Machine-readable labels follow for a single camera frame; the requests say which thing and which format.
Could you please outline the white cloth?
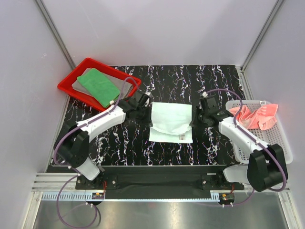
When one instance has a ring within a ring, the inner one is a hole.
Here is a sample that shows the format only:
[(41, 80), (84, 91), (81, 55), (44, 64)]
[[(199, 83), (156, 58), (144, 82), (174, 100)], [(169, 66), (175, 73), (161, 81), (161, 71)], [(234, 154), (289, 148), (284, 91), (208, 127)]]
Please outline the white cloth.
[(190, 126), (192, 105), (153, 102), (151, 120), (149, 141), (178, 144), (193, 142)]

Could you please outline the grey towel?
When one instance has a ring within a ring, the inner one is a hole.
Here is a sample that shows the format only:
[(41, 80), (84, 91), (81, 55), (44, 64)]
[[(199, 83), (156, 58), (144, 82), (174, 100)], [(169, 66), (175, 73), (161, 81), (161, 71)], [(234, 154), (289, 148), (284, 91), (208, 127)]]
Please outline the grey towel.
[[(84, 71), (84, 73), (83, 74), (85, 74), (85, 73), (87, 73), (89, 70), (90, 70), (91, 68), (87, 68), (85, 71)], [(133, 85), (131, 84), (131, 83), (129, 83), (129, 82), (125, 82), (124, 80), (121, 80), (121, 79), (118, 79), (118, 78), (116, 78), (116, 77), (114, 77), (114, 76), (110, 76), (110, 75), (108, 75), (108, 74), (105, 74), (105, 76), (112, 82), (112, 83), (114, 83), (119, 89), (120, 89), (120, 95), (116, 98), (116, 99), (114, 99), (113, 101), (115, 102), (116, 100), (118, 100), (118, 98), (125, 98), (128, 94), (129, 94), (129, 92), (131, 91), (131, 89), (133, 88)], [(89, 95), (89, 96), (91, 96), (90, 95), (90, 93), (83, 87), (83, 86), (81, 86), (79, 83), (78, 83), (78, 81), (77, 81), (77, 79), (76, 79), (76, 81), (72, 84), (72, 88), (74, 89), (74, 90), (76, 90), (76, 91), (78, 91), (78, 92), (81, 92), (81, 93), (84, 93), (84, 94), (86, 94), (86, 95)]]

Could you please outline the pink cloth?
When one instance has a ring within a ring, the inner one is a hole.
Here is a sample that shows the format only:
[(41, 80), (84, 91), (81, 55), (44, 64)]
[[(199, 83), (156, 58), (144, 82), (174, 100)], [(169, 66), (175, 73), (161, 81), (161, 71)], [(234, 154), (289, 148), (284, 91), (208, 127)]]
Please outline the pink cloth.
[(237, 116), (237, 121), (246, 129), (268, 130), (277, 123), (275, 117), (278, 110), (277, 104), (266, 104), (253, 112), (246, 105), (243, 105), (240, 113), (237, 114), (239, 108), (231, 108), (229, 112)]

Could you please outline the green towel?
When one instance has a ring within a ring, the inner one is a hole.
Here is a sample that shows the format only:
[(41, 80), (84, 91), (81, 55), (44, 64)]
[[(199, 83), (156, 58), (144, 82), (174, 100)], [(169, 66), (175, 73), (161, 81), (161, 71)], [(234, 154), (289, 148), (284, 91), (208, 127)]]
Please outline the green towel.
[(103, 107), (108, 107), (120, 95), (120, 89), (102, 72), (91, 68), (87, 73), (77, 77), (78, 83)]

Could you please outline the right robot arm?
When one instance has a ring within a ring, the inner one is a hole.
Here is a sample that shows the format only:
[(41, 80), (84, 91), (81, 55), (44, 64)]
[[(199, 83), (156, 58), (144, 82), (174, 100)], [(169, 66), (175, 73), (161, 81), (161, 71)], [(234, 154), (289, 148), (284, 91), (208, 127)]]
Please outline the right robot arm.
[(219, 108), (215, 96), (200, 99), (191, 126), (199, 129), (213, 127), (247, 154), (248, 164), (227, 166), (216, 177), (218, 187), (227, 189), (233, 183), (244, 183), (262, 192), (275, 190), (274, 187), (281, 184), (277, 191), (285, 189), (288, 172), (282, 147), (257, 138), (238, 124), (229, 111)]

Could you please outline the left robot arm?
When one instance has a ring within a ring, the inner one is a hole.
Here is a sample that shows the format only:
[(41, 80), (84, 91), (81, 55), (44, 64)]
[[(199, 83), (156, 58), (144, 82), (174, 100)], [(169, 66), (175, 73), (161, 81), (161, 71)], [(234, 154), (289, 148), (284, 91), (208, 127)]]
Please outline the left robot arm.
[(93, 189), (103, 183), (103, 170), (89, 158), (89, 144), (99, 134), (132, 119), (151, 124), (151, 94), (141, 90), (113, 103), (107, 110), (89, 119), (65, 123), (54, 145), (53, 159), (60, 157)]

